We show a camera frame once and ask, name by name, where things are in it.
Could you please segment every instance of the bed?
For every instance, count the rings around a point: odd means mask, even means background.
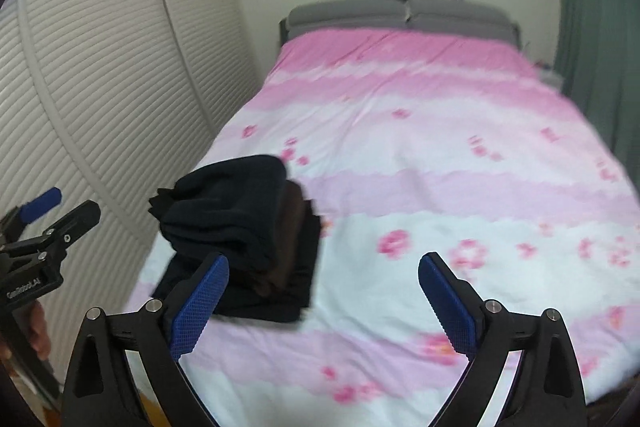
[[[511,311],[559,309],[586,397],[602,397],[640,366],[640,206],[622,167],[500,10],[369,1],[294,10],[263,89],[196,166],[283,159],[322,215],[312,305],[293,326],[211,319],[185,373],[223,427],[427,425],[466,365],[417,283],[437,251]],[[173,253],[158,235],[129,311]]]

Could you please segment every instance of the metal pin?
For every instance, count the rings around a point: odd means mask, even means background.
[[[162,308],[160,299],[151,299],[145,304],[145,310],[148,312],[157,312],[160,308]]]
[[[500,302],[494,300],[487,301],[484,307],[492,313],[498,313],[502,311],[502,305],[500,304]]]
[[[91,308],[86,312],[86,318],[88,318],[90,321],[94,321],[100,316],[100,313],[102,313],[100,311],[100,308]]]
[[[553,308],[549,308],[546,311],[546,316],[549,317],[552,321],[559,321],[561,316],[560,316],[560,312],[558,310],[555,310]]]

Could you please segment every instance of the blue gripper pad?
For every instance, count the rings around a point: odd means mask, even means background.
[[[50,188],[44,194],[39,195],[33,201],[20,207],[20,220],[25,225],[30,225],[40,219],[62,201],[62,192],[57,187]]]
[[[193,351],[228,281],[229,261],[224,255],[220,255],[175,315],[169,344],[169,351],[175,362],[181,355]]]
[[[444,265],[444,269],[449,271],[449,274],[445,275],[431,258],[433,255],[437,256],[433,253],[426,254],[420,260],[418,281],[442,328],[447,333],[453,349],[472,360],[478,350],[477,339],[479,335],[476,330],[476,320],[452,286],[454,281],[459,282],[459,280],[450,272],[444,261],[438,257],[440,263]],[[451,282],[447,280],[447,275],[452,279]]]

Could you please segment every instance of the curtain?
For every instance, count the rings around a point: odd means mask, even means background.
[[[562,0],[554,68],[640,187],[640,0]]]

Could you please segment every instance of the folded clothing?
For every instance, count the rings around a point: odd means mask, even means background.
[[[257,155],[207,165],[159,188],[149,212],[174,250],[199,264],[212,250],[238,270],[274,266],[275,223],[287,171],[275,156]]]
[[[276,322],[308,307],[320,219],[273,156],[212,164],[158,189],[149,212],[176,250],[154,292],[163,299],[211,251],[226,255],[229,284],[217,314]]]

